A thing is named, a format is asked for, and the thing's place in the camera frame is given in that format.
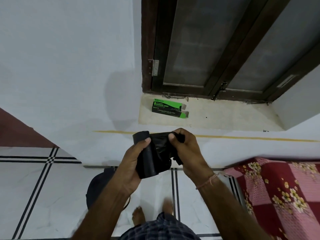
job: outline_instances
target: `maroon wall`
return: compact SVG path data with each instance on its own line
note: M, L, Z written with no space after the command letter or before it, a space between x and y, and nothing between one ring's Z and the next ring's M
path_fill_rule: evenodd
M0 108L0 147L52 148L54 144Z

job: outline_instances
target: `red floral bedsheet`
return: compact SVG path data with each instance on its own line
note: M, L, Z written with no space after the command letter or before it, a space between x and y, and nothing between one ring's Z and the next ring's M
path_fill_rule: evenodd
M237 178L249 214L273 239L320 239L320 162L256 157L225 172Z

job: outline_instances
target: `glass pane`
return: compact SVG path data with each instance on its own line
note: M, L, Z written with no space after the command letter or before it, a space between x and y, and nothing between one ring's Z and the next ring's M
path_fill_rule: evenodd
M228 88L263 91L320 38L320 0L291 0Z
M250 0L178 0L165 84L203 86Z

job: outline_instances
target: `wooden window frame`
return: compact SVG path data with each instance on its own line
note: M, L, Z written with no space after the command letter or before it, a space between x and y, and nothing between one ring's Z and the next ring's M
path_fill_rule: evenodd
M228 85L289 2L290 0L251 0L206 84L172 86L164 85L163 81L177 0L141 0L143 92L257 103L274 101L320 64L320 43L265 91L228 89ZM150 60L159 60L158 76L152 76Z

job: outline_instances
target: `yellow line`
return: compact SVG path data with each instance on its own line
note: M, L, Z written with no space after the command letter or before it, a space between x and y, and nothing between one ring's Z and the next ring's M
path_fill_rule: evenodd
M136 132L122 131L122 130L94 130L98 133L116 133L133 135ZM318 140L302 140L302 139L288 139L288 138L268 138L268 137L245 137L245 136L209 136L209 135L195 135L203 138L220 138L220 139L240 139L240 140L263 140L263 141L294 141L294 142L320 142Z

